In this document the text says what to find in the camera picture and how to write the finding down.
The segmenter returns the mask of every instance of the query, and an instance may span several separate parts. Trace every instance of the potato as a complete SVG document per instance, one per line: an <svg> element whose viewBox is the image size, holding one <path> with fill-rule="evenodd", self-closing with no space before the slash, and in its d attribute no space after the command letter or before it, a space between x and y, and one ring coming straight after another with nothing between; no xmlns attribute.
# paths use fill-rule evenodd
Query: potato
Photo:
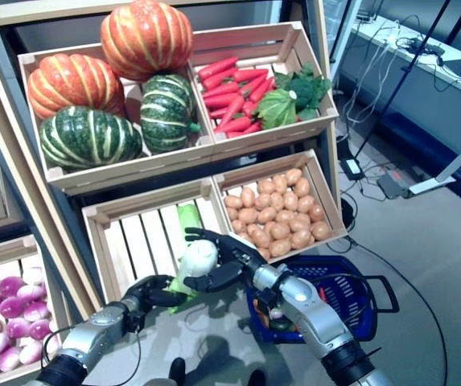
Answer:
<svg viewBox="0 0 461 386"><path fill-rule="evenodd" d="M259 229L259 226L257 224L248 224L246 226L246 232L252 236L252 233L256 230Z"/></svg>
<svg viewBox="0 0 461 386"><path fill-rule="evenodd" d="M307 213L314 206L314 197L305 195L298 200L298 211L300 213Z"/></svg>
<svg viewBox="0 0 461 386"><path fill-rule="evenodd" d="M274 221L268 221L265 223L264 226L264 232L266 232L268 235L271 236L271 228L275 225L276 223Z"/></svg>
<svg viewBox="0 0 461 386"><path fill-rule="evenodd" d="M311 232L316 240L325 240L330 233L330 227L325 221L317 221L312 224Z"/></svg>
<svg viewBox="0 0 461 386"><path fill-rule="evenodd" d="M262 209L266 209L269 205L271 205L271 195L266 193L261 193L255 199L255 209L261 211Z"/></svg>
<svg viewBox="0 0 461 386"><path fill-rule="evenodd" d="M253 244L252 238L251 238L250 236L248 236L245 232L239 232L239 233L237 233L237 235L238 235L239 237L242 237L242 238L245 239L246 241L248 241L248 242L250 242L250 243Z"/></svg>
<svg viewBox="0 0 461 386"><path fill-rule="evenodd" d="M269 260L271 258L271 253L268 248L261 248L259 247L259 253L264 257L266 260Z"/></svg>
<svg viewBox="0 0 461 386"><path fill-rule="evenodd" d="M281 195L285 194L287 191L287 180L283 175L274 175L273 183L275 184L275 191Z"/></svg>
<svg viewBox="0 0 461 386"><path fill-rule="evenodd" d="M307 223L309 227L311 226L311 218L309 217L307 213L298 213L295 219L303 221L304 223Z"/></svg>
<svg viewBox="0 0 461 386"><path fill-rule="evenodd" d="M271 257L280 257L291 250L289 239L276 240L270 245Z"/></svg>
<svg viewBox="0 0 461 386"><path fill-rule="evenodd" d="M237 218L243 222L243 224L252 224L257 221L257 211L253 207L244 207L239 211Z"/></svg>
<svg viewBox="0 0 461 386"><path fill-rule="evenodd" d="M234 220L232 221L232 228L233 228L233 231L235 233L241 233L241 232L244 232L246 227L245 225L243 224L242 221L240 220Z"/></svg>
<svg viewBox="0 0 461 386"><path fill-rule="evenodd" d="M237 211L237 209L234 209L233 207L227 207L226 209L228 217L230 218L230 220L234 221L237 218L237 213L239 212Z"/></svg>
<svg viewBox="0 0 461 386"><path fill-rule="evenodd" d="M307 214L311 218L312 222L316 222L323 220L323 217L325 216L325 211L323 210L323 207L321 205L315 203L312 206L312 208L309 209L309 212Z"/></svg>
<svg viewBox="0 0 461 386"><path fill-rule="evenodd" d="M249 187L243 187L241 200L244 207L252 207L255 205L255 193Z"/></svg>
<svg viewBox="0 0 461 386"><path fill-rule="evenodd" d="M253 232L252 240L257 247L268 248L271 243L270 235L266 234L262 229L257 229Z"/></svg>
<svg viewBox="0 0 461 386"><path fill-rule="evenodd" d="M270 233L275 240L282 240L289 237L291 230L287 223L275 223L271 227Z"/></svg>
<svg viewBox="0 0 461 386"><path fill-rule="evenodd" d="M234 209L241 209L243 207L243 200L236 195L227 195L224 198L224 204L227 207L233 207Z"/></svg>
<svg viewBox="0 0 461 386"><path fill-rule="evenodd" d="M293 187L298 180L302 177L302 171L300 169L291 169L286 173L287 186Z"/></svg>
<svg viewBox="0 0 461 386"><path fill-rule="evenodd" d="M287 211L286 209L282 209L281 211L277 212L277 216L275 217L275 221L278 223L286 223L289 220L294 218L295 214L293 211Z"/></svg>
<svg viewBox="0 0 461 386"><path fill-rule="evenodd" d="M278 192L271 193L271 207L275 208L275 211L281 211L284 208L284 198Z"/></svg>
<svg viewBox="0 0 461 386"><path fill-rule="evenodd" d="M293 233L297 231L301 231L302 229L309 230L311 229L311 225L306 223L305 221L301 221L298 219L292 219L289 221L289 228Z"/></svg>
<svg viewBox="0 0 461 386"><path fill-rule="evenodd" d="M298 208L298 196L292 191L284 194L284 208L295 211Z"/></svg>
<svg viewBox="0 0 461 386"><path fill-rule="evenodd" d="M261 224L265 224L268 221L271 221L277 215L277 211L275 211L274 207L267 207L266 209L262 209L259 213L257 221Z"/></svg>
<svg viewBox="0 0 461 386"><path fill-rule="evenodd" d="M259 193L266 193L267 195L270 195L275 191L275 185L268 179L262 179L261 181L259 181L257 191Z"/></svg>
<svg viewBox="0 0 461 386"><path fill-rule="evenodd" d="M308 195L310 191L311 186L305 177L299 179L298 182L294 185L294 193L296 193L299 199Z"/></svg>
<svg viewBox="0 0 461 386"><path fill-rule="evenodd" d="M309 229L302 229L291 235L291 247L293 249L305 248L309 245L311 240L311 231Z"/></svg>

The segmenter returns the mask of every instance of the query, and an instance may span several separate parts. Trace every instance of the carrot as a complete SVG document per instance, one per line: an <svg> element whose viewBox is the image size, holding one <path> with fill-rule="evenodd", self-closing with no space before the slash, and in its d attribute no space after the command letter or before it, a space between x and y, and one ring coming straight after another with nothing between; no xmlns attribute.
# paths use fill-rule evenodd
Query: carrot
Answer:
<svg viewBox="0 0 461 386"><path fill-rule="evenodd" d="M198 71L198 76L201 80L205 80L210 76L219 74L220 72L223 72L224 70L228 70L229 68L233 67L233 65L238 61L238 59L239 58L237 58L237 56L233 56L231 58L223 59L219 62L209 64L208 66L205 66Z"/></svg>
<svg viewBox="0 0 461 386"><path fill-rule="evenodd" d="M204 102L208 109L222 109L227 107L232 103L239 94L236 92L231 92L229 94L216 95L207 98Z"/></svg>
<svg viewBox="0 0 461 386"><path fill-rule="evenodd" d="M239 90L239 93L243 97L247 97L249 94L251 94L257 87L261 85L261 83L265 80L267 77L267 74L261 75L258 78L255 78L251 82L249 82L247 85L241 87L241 90Z"/></svg>
<svg viewBox="0 0 461 386"><path fill-rule="evenodd" d="M243 113L248 118L251 118L255 110L257 110L258 103L252 103L250 101L246 101L245 104L243 105Z"/></svg>
<svg viewBox="0 0 461 386"><path fill-rule="evenodd" d="M252 80L258 78L261 75L268 74L268 70L237 70L233 74L233 79L237 82L244 82L246 80Z"/></svg>
<svg viewBox="0 0 461 386"><path fill-rule="evenodd" d="M242 135L244 135L243 133L240 133L238 131L230 131L228 133L225 133L227 138L235 138L235 137L240 137Z"/></svg>
<svg viewBox="0 0 461 386"><path fill-rule="evenodd" d="M257 131L261 131L261 129L261 122L255 122L248 129L243 131L243 134L256 133Z"/></svg>
<svg viewBox="0 0 461 386"><path fill-rule="evenodd" d="M226 125L219 125L214 129L215 133L227 133L229 131L245 131L252 125L251 119L248 117L241 117L230 121Z"/></svg>
<svg viewBox="0 0 461 386"><path fill-rule="evenodd" d="M217 86L219 86L225 78L232 77L232 75L236 71L237 71L237 68L235 67L230 68L228 70L220 72L219 74L210 76L209 78L203 80L201 83L205 87L206 90L212 90L213 88L216 88Z"/></svg>
<svg viewBox="0 0 461 386"><path fill-rule="evenodd" d="M237 84L236 82L225 83L225 84L222 84L221 86L217 86L216 88L213 88L210 91L205 92L204 99L215 97L216 95L236 92L237 90L239 90L239 84Z"/></svg>
<svg viewBox="0 0 461 386"><path fill-rule="evenodd" d="M211 119L220 119L221 117L224 116L226 112L227 112L227 108L224 107L222 109L211 111L209 116L211 117Z"/></svg>
<svg viewBox="0 0 461 386"><path fill-rule="evenodd" d="M232 103L228 105L227 112L221 118L220 126L224 126L229 123L232 120L233 115L241 111L244 103L245 98L243 98L241 95L236 96Z"/></svg>
<svg viewBox="0 0 461 386"><path fill-rule="evenodd" d="M253 91L251 94L249 94L249 99L253 103L257 103L262 99L266 91L268 91L268 88L270 88L270 85L273 83L275 78L270 77L266 79L264 82L261 83L261 85L257 88L255 88L255 91Z"/></svg>

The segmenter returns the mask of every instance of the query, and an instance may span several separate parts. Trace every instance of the basket handle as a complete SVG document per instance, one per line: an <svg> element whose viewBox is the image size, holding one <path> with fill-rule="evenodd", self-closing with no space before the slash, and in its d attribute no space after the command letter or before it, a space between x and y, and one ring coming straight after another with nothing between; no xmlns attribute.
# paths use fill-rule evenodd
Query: basket handle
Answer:
<svg viewBox="0 0 461 386"><path fill-rule="evenodd" d="M364 276L366 280L379 280L385 288L385 292L387 292L389 296L389 301L391 302L391 308L378 308L377 302L375 301L374 297L372 296L373 306L378 313L384 314L396 314L400 310L400 306L398 305L397 295L395 295L393 287L389 284L388 279L385 276L381 275L373 275L373 276Z"/></svg>

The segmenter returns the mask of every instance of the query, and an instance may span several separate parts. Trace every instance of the blue basket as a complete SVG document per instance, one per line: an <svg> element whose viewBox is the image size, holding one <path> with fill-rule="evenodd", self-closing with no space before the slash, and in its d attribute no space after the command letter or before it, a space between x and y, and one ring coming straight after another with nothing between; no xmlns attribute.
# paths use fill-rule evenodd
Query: blue basket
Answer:
<svg viewBox="0 0 461 386"><path fill-rule="evenodd" d="M360 341L373 339L377 332L377 314L396 313L400 310L393 288L383 276L363 276L360 271L348 259L342 256L296 256L291 257L284 264L293 273L316 285L319 290L323 288L327 298L327 303L335 310L342 320L346 320L353 315L356 317L347 321L347 326L355 338ZM357 280L354 277L332 277L318 281L322 276L336 273L350 273L355 276L363 277L366 280L379 280L384 285L386 293L391 301L390 309L379 309L377 302L367 282ZM371 299L368 300L368 289ZM256 291L248 289L247 300L252 324L256 332L265 342L273 343L304 343L302 336L298 332L275 331L264 326L260 320L253 300ZM360 314L357 312L364 306L366 308Z"/></svg>

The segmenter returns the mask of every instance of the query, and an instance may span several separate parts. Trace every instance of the black cylinder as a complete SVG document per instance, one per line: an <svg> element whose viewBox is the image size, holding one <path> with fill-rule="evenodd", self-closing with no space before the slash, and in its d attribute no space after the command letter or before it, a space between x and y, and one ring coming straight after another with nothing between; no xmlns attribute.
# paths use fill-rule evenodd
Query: black cylinder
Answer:
<svg viewBox="0 0 461 386"><path fill-rule="evenodd" d="M58 355L40 372L37 380L51 386L80 386L86 376L87 369L79 360Z"/></svg>
<svg viewBox="0 0 461 386"><path fill-rule="evenodd" d="M355 340L336 348L322 358L321 363L337 386L353 384L375 370L375 366Z"/></svg>

